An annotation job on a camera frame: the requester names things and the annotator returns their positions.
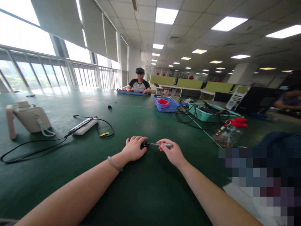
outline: white telephone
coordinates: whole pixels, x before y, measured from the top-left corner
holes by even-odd
[[[14,115],[30,133],[42,132],[46,137],[55,135],[54,132],[48,130],[51,124],[43,108],[30,105],[27,101],[19,101],[17,105],[18,108],[16,109],[13,108],[13,105],[7,105],[6,107],[10,139],[15,139],[17,136],[13,123]]]

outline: blue plastic basket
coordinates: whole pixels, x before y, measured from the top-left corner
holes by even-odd
[[[175,112],[176,108],[180,106],[174,99],[169,97],[154,97],[156,106],[160,112]],[[162,105],[158,103],[158,100],[164,99],[169,101],[169,105]]]

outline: teal plastic basket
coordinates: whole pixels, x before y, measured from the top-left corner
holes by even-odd
[[[189,113],[191,114],[195,114],[195,108],[193,107],[195,103],[189,103]],[[219,106],[216,106],[216,105],[212,105],[212,107],[218,109],[218,110],[225,110],[224,108],[222,107],[219,107]],[[235,119],[236,117],[241,117],[240,114],[237,114],[233,111],[229,111],[230,112],[230,116],[228,118],[228,114],[226,115],[222,115],[225,119]],[[198,108],[196,108],[196,116],[198,117],[199,120],[203,121],[203,122],[219,122],[220,119],[213,115],[213,114],[210,114],[210,113],[207,113],[207,112],[204,112]]]

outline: power strip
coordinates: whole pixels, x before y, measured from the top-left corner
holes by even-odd
[[[72,128],[70,131],[75,130],[76,128],[80,127],[81,125],[85,124],[82,128],[74,132],[74,135],[83,135],[85,132],[87,132],[92,126],[94,126],[96,123],[98,123],[97,117],[94,117],[95,120],[91,120],[93,117],[87,118],[85,121],[78,124],[76,127]]]

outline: black cap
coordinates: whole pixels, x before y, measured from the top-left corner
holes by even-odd
[[[144,70],[141,67],[136,68],[136,74],[144,74]]]

